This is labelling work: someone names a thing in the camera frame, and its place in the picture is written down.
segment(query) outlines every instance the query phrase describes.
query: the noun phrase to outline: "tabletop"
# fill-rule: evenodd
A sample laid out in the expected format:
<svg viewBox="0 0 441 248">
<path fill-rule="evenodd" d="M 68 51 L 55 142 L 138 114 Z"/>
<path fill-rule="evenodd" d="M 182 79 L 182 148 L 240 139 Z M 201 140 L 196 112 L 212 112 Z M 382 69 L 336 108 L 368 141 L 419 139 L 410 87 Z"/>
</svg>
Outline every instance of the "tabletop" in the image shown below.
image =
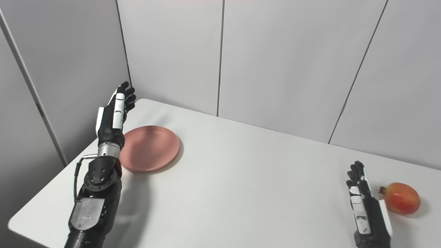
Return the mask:
<svg viewBox="0 0 441 248">
<path fill-rule="evenodd" d="M 354 248 L 345 181 L 355 160 L 366 166 L 373 191 L 403 182 L 421 196 L 417 213 L 389 213 L 393 248 L 441 243 L 441 171 L 141 99 L 124 131 L 145 125 L 172 130 L 180 150 L 158 172 L 123 170 L 120 206 L 104 248 Z M 9 228 L 49 248 L 63 247 L 75 164 L 96 151 L 97 140 Z M 79 178 L 86 170 L 84 163 Z"/>
</svg>

